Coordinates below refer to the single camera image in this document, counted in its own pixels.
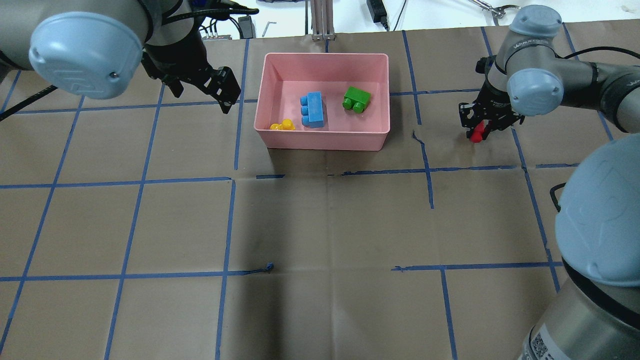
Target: pink plastic bin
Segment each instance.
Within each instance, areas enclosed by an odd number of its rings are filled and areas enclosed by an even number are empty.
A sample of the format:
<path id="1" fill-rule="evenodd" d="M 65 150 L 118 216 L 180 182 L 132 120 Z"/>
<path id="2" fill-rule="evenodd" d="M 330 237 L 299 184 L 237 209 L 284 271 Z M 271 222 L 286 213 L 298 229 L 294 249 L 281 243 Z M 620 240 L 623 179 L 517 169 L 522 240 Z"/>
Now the pink plastic bin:
<path id="1" fill-rule="evenodd" d="M 344 93 L 355 86 L 371 93 L 362 114 L 342 107 Z M 302 126 L 300 97 L 322 92 L 326 124 Z M 296 130 L 270 130 L 291 119 Z M 264 58 L 253 128 L 270 148 L 382 149 L 390 129 L 389 58 L 386 54 L 269 53 Z"/>

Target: green lego block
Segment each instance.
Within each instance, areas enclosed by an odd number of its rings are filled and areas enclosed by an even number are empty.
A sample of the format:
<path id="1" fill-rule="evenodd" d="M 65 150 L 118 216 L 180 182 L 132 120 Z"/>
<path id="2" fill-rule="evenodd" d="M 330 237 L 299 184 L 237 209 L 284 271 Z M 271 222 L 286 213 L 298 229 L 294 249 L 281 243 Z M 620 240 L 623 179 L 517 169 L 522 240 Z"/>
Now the green lego block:
<path id="1" fill-rule="evenodd" d="M 361 114 L 367 109 L 369 100 L 371 100 L 371 93 L 349 86 L 349 90 L 344 94 L 342 107 L 346 110 L 353 109 L 356 113 Z"/>

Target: yellow toy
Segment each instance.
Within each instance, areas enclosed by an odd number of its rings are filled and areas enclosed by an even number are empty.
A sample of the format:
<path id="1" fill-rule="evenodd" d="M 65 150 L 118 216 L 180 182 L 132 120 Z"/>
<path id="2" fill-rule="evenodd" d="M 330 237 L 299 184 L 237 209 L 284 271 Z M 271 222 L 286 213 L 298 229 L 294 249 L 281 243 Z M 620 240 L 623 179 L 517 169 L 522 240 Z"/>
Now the yellow toy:
<path id="1" fill-rule="evenodd" d="M 295 130 L 296 126 L 291 119 L 284 119 L 282 124 L 272 124 L 269 128 L 271 130 Z"/>

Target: power adapter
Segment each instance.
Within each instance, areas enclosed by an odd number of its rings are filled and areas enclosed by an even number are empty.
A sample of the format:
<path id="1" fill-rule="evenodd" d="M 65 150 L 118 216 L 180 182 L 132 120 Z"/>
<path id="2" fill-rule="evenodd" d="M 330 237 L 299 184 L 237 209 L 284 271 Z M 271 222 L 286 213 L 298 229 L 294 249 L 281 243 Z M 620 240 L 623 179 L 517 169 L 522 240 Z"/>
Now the power adapter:
<path id="1" fill-rule="evenodd" d="M 241 38 L 255 38 L 255 26 L 250 15 L 239 17 L 238 26 L 242 29 Z"/>
<path id="2" fill-rule="evenodd" d="M 369 8 L 369 12 L 371 13 L 371 19 L 373 22 L 379 22 L 385 28 L 385 30 L 389 31 L 389 24 L 387 22 L 387 9 L 385 9 L 385 4 L 382 0 L 367 0 L 367 7 Z"/>

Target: blue lego block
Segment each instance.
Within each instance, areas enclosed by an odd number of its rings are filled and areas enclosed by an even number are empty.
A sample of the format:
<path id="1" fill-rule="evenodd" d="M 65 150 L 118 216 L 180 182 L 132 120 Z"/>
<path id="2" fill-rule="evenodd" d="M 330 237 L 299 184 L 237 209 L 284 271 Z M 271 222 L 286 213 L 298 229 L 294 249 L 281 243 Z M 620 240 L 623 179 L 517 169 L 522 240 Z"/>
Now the blue lego block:
<path id="1" fill-rule="evenodd" d="M 304 126 L 312 129 L 324 126 L 322 94 L 319 91 L 310 92 L 307 96 L 300 97 L 300 105 L 302 124 Z"/>

